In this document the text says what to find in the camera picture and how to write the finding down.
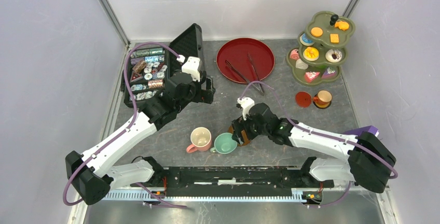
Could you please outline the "white chocolate donut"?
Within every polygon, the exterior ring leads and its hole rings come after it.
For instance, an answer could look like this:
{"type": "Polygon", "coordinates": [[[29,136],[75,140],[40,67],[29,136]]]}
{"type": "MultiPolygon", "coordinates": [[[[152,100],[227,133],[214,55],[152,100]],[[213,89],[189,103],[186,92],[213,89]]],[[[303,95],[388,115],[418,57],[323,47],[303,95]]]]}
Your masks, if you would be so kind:
{"type": "Polygon", "coordinates": [[[343,59],[343,53],[340,49],[330,49],[326,52],[325,58],[328,62],[337,63],[343,59]]]}

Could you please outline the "purple triangle cake slice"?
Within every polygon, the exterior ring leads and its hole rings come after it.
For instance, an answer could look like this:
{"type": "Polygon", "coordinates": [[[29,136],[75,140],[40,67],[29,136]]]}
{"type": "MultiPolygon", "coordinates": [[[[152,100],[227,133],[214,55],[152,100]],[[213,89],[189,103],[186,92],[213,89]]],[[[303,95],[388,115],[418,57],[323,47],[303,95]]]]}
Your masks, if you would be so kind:
{"type": "Polygon", "coordinates": [[[321,79],[332,79],[338,75],[338,69],[334,67],[328,67],[322,74],[321,79]]]}

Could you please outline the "blue frosted donut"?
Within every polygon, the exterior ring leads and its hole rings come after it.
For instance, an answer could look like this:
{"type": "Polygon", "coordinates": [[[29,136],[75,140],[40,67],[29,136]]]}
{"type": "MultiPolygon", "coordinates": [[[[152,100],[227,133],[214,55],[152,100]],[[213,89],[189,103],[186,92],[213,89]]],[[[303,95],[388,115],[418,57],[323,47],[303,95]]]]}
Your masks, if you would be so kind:
{"type": "Polygon", "coordinates": [[[310,40],[310,39],[307,37],[306,33],[302,33],[302,34],[301,34],[301,36],[300,36],[300,38],[299,38],[299,41],[300,41],[300,43],[301,43],[302,45],[304,45],[304,46],[312,46],[312,45],[314,44],[314,41],[313,41],[313,40],[310,40]]]}

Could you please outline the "pink strawberry cake slice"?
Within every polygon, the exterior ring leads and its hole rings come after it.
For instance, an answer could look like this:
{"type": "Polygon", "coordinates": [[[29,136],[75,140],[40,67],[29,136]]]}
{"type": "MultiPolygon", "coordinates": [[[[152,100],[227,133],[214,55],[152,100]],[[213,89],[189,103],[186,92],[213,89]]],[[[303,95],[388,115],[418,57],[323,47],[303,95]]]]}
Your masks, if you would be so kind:
{"type": "Polygon", "coordinates": [[[320,72],[305,72],[304,78],[306,83],[312,83],[314,80],[319,78],[320,72]]]}

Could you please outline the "pink mug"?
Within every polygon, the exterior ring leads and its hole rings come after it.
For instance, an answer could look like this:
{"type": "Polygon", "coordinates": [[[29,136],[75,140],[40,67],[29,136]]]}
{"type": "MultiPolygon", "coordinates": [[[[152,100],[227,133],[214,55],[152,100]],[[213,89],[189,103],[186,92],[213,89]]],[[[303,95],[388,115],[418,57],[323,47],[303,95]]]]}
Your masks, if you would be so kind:
{"type": "Polygon", "coordinates": [[[212,146],[211,132],[205,127],[195,128],[190,135],[191,144],[186,148],[187,153],[208,151],[212,146]]]}

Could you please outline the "yellow frosted donut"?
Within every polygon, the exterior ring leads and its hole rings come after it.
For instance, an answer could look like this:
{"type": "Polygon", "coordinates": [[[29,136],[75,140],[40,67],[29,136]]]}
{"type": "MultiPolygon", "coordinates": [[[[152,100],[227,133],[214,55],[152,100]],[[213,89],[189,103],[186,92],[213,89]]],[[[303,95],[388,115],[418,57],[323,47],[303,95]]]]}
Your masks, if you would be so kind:
{"type": "Polygon", "coordinates": [[[316,61],[319,58],[319,56],[320,56],[319,50],[314,47],[307,47],[303,51],[303,57],[307,61],[316,61]]]}

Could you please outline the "orange square cracker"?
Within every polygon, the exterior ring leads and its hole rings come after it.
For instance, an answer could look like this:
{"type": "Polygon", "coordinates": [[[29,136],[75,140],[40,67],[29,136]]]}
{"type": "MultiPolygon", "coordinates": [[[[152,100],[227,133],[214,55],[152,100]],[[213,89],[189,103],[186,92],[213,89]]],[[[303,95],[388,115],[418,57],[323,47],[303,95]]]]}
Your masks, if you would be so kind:
{"type": "Polygon", "coordinates": [[[332,44],[338,44],[340,42],[339,34],[337,33],[330,33],[329,37],[332,44]]]}

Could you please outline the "brown saucer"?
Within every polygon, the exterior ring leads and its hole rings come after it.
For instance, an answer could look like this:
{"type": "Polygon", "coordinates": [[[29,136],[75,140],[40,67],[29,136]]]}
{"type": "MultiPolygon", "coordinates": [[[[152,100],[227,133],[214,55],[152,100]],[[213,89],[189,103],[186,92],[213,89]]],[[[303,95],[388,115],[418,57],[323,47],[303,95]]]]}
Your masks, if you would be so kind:
{"type": "MultiPolygon", "coordinates": [[[[230,126],[228,128],[228,132],[233,134],[233,127],[232,126],[230,126]]],[[[249,140],[245,129],[241,130],[240,134],[241,134],[241,141],[238,142],[238,146],[243,147],[243,146],[248,145],[251,141],[249,140]]]]}

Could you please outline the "pink roll cake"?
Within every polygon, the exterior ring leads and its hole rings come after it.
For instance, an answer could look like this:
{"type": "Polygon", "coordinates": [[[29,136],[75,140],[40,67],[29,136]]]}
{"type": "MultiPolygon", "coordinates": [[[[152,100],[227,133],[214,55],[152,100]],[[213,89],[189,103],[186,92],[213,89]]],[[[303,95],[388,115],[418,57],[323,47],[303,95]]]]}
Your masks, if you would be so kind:
{"type": "Polygon", "coordinates": [[[295,61],[298,60],[299,59],[299,50],[297,48],[293,49],[290,52],[289,58],[292,60],[295,60],[295,61]]]}

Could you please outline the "small orange cup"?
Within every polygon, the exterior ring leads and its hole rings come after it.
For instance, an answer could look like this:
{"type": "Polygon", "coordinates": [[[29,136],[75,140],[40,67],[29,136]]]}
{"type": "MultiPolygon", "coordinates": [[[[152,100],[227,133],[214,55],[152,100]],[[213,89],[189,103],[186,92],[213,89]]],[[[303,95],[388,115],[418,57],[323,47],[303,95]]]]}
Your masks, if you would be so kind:
{"type": "Polygon", "coordinates": [[[315,102],[320,105],[328,104],[332,102],[333,96],[329,91],[321,90],[319,91],[313,98],[312,102],[315,102]]]}

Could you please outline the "orange smiley coaster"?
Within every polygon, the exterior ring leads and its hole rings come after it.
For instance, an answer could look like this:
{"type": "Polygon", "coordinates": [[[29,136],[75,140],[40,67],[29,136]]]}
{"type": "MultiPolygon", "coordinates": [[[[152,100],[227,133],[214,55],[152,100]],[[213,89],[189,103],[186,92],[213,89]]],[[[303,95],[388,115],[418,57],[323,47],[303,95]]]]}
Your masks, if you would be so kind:
{"type": "Polygon", "coordinates": [[[327,109],[327,108],[329,108],[331,106],[332,103],[329,102],[328,104],[320,105],[320,104],[317,104],[317,103],[313,102],[313,104],[318,109],[327,109]]]}

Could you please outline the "mint green cup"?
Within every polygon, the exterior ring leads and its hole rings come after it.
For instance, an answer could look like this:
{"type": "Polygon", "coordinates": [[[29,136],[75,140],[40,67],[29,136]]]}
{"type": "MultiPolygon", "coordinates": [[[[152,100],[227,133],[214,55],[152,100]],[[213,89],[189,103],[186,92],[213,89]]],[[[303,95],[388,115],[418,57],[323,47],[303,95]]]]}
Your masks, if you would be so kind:
{"type": "Polygon", "coordinates": [[[212,153],[229,154],[238,147],[238,143],[233,140],[231,133],[222,133],[214,140],[214,146],[210,149],[212,153]]]}

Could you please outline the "white roll cake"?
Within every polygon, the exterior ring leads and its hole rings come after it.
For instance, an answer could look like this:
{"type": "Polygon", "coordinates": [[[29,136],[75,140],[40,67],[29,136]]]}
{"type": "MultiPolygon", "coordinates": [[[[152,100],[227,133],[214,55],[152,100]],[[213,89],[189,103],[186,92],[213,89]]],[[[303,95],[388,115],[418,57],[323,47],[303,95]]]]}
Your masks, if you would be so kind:
{"type": "Polygon", "coordinates": [[[298,59],[296,60],[295,67],[297,69],[306,70],[309,67],[309,65],[306,64],[303,60],[298,59]]]}

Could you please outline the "orange bear cookie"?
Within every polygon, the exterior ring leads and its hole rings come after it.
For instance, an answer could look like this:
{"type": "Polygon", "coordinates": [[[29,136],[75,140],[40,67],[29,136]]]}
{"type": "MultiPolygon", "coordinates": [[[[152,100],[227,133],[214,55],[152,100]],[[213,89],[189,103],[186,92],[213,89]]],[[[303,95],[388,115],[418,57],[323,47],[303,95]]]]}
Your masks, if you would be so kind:
{"type": "Polygon", "coordinates": [[[346,31],[346,30],[348,30],[350,28],[350,24],[348,22],[346,22],[346,21],[337,21],[334,24],[334,27],[338,28],[338,29],[340,29],[342,31],[346,31]]]}

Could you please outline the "red round coaster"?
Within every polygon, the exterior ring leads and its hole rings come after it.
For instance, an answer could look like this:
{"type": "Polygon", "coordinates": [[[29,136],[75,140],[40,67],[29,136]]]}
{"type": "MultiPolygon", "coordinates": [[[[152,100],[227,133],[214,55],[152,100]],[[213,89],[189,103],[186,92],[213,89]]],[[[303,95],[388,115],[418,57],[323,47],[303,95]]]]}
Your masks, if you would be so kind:
{"type": "Polygon", "coordinates": [[[295,101],[299,107],[307,108],[312,103],[312,97],[309,93],[300,91],[295,95],[295,101]]]}

